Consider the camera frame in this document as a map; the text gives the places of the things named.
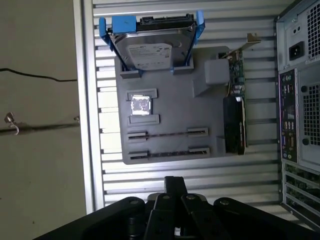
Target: black cable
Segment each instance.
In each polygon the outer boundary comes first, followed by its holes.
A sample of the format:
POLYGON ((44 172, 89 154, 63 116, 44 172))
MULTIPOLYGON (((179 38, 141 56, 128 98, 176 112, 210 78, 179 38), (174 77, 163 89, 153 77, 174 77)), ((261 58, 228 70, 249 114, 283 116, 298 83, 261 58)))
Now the black cable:
POLYGON ((24 73, 16 70, 12 70, 10 68, 0 68, 0 72, 11 72, 13 74, 18 74, 26 77, 33 77, 33 78, 39 78, 39 79, 50 79, 59 83, 66 83, 66 82, 76 82, 77 79, 66 79, 66 80, 60 80, 55 77, 51 76, 42 76, 42 75, 34 75, 34 74, 29 74, 29 73, 24 73))

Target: hard drive label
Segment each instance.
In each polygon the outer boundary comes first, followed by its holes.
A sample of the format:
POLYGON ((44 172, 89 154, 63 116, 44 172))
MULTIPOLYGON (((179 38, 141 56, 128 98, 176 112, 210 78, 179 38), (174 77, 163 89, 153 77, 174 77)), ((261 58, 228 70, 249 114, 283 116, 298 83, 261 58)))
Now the hard drive label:
POLYGON ((132 62, 136 69, 149 71, 171 68, 172 46, 166 43, 129 45, 132 62))

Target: power socket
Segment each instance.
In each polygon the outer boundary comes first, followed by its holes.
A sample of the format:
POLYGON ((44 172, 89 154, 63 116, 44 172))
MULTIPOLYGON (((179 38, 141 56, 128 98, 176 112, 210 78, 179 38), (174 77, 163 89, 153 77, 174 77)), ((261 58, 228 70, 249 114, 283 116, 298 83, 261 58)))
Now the power socket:
POLYGON ((300 41, 297 44, 295 44, 289 48, 289 60, 290 61, 301 58, 303 55, 305 55, 303 41, 300 41))

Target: metal hook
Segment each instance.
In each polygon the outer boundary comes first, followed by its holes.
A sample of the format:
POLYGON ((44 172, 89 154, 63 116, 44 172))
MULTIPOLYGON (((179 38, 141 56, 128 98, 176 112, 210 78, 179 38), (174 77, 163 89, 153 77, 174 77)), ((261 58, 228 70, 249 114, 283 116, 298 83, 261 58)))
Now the metal hook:
POLYGON ((14 114, 12 112, 8 112, 5 115, 4 121, 9 124, 9 128, 15 128, 16 133, 14 135, 18 135, 20 130, 19 127, 15 124, 14 114))

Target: ventilation grille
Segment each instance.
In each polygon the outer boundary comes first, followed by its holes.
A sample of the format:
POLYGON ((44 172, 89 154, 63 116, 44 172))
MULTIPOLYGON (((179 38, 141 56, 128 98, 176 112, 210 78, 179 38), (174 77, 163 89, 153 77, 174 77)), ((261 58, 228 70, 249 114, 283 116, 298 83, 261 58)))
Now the ventilation grille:
POLYGON ((320 146, 320 84, 309 86, 309 95, 303 96, 304 135, 310 144, 320 146))
POLYGON ((320 54, 320 3, 310 9, 308 21, 308 52, 311 58, 320 54))

